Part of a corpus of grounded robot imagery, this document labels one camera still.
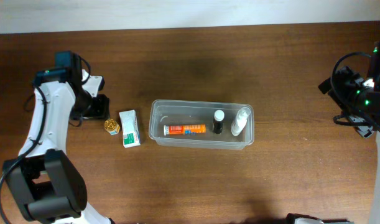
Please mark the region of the small gold lid jar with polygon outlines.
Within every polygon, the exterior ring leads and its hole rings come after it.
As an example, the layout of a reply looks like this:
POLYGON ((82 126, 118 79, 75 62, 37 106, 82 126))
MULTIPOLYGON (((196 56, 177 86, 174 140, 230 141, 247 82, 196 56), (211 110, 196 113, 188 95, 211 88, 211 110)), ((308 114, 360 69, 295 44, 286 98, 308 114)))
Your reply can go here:
POLYGON ((110 135, 115 135, 115 134, 118 134, 121 127, 120 125, 118 124, 117 121, 115 121, 114 119, 107 119, 105 122, 104 122, 104 129, 110 134, 110 135))

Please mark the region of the orange effervescent tablet tube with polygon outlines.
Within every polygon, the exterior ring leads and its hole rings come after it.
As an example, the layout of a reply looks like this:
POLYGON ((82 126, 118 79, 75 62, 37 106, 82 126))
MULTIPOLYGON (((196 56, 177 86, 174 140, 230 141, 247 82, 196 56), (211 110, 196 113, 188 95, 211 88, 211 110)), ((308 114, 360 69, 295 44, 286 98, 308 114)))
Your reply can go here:
POLYGON ((205 134, 205 124, 164 125, 164 136, 205 134))

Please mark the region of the white spray bottle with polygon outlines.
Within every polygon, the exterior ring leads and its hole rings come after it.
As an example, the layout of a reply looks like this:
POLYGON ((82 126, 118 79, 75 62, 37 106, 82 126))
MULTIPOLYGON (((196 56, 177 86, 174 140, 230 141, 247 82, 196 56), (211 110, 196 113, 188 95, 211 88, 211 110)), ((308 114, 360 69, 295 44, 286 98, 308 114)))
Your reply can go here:
POLYGON ((231 125, 231 134, 238 136, 247 124, 248 117, 251 115, 251 110, 247 107, 242 107, 236 114, 231 125))

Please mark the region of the dark bottle white cap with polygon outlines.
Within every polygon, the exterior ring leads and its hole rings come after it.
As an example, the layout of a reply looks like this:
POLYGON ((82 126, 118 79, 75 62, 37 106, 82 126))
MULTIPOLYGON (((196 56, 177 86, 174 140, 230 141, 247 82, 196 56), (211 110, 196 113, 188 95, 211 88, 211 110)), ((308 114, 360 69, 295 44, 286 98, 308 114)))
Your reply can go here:
POLYGON ((213 115, 213 132, 221 134, 223 132, 225 113, 222 110, 216 110, 213 115))

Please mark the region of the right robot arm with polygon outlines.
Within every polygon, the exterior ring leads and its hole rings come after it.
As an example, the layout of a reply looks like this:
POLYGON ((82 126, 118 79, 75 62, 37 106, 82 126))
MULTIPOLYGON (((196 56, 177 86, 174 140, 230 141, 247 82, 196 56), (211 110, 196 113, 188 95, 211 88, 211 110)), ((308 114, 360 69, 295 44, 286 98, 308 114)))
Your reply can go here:
POLYGON ((353 52, 340 58, 333 67, 331 77, 318 88, 341 108, 341 114, 333 117, 335 124, 351 126, 363 138, 377 133, 378 165, 368 222, 380 223, 380 41, 374 43, 371 55, 353 52), (352 71, 350 67, 338 68, 342 61, 357 55, 370 59, 366 78, 352 71))

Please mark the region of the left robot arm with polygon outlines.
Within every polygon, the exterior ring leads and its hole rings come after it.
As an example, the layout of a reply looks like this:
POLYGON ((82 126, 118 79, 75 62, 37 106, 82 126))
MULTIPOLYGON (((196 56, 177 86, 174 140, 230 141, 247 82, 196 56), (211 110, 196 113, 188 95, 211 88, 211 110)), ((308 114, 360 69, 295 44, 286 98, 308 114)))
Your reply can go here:
POLYGON ((30 130, 18 157, 4 161, 1 189, 7 184, 28 222, 112 223, 88 202, 86 184, 66 153, 70 120, 109 119, 109 98, 100 91, 102 76, 71 51, 57 52, 55 66, 36 73, 35 107, 30 130))

